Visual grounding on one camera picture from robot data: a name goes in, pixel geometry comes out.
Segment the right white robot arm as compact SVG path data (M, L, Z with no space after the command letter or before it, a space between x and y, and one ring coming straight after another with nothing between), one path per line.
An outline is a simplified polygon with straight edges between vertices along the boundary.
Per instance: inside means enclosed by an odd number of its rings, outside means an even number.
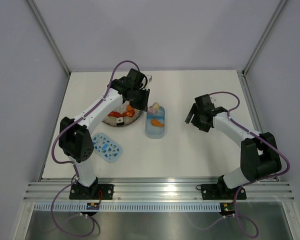
M223 93L236 98L235 107L229 110L222 106L216 107L209 94L201 95L194 99L185 123L191 123L206 133L210 129L216 129L239 146L239 167L220 176L217 181L218 195L229 198L235 188L278 173L282 169L282 163L275 137L269 132L260 133L248 129L235 121L231 117L231 111L240 106L240 99L231 92Z

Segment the orange fried food piece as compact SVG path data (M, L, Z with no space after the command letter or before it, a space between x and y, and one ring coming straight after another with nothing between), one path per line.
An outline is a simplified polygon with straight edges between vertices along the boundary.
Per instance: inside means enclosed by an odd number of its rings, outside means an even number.
M164 127L164 124L161 123L157 118L153 118L151 120L151 125L154 126L154 127L158 127L158 128Z

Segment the blue lunch box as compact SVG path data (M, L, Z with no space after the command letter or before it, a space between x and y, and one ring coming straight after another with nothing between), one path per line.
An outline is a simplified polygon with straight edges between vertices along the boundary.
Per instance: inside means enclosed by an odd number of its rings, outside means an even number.
M158 123L160 123L162 126L155 126L153 125L153 121L157 120ZM146 113L146 119L145 119L145 134L150 139L160 139L165 134L165 123L166 121L166 112L165 109L160 106L158 111L154 114L151 114L149 112Z

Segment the beige mushroom piece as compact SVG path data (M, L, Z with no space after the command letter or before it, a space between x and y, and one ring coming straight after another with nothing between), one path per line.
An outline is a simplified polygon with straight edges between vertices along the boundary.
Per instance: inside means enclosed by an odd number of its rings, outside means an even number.
M151 108L152 108L153 110L158 111L158 110L160 109L160 104L159 104L158 102L155 102L155 103L151 106Z

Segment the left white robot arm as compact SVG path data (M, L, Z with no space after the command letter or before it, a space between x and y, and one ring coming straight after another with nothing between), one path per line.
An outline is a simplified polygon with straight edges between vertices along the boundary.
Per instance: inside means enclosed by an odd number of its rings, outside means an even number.
M80 193L87 199L98 194L96 174L90 157L94 151L92 134L96 127L113 111L126 101L140 111L146 112L152 76L137 69L130 69L126 76L110 77L105 93L82 113L74 118L64 117L60 122L57 137L58 146L74 165Z

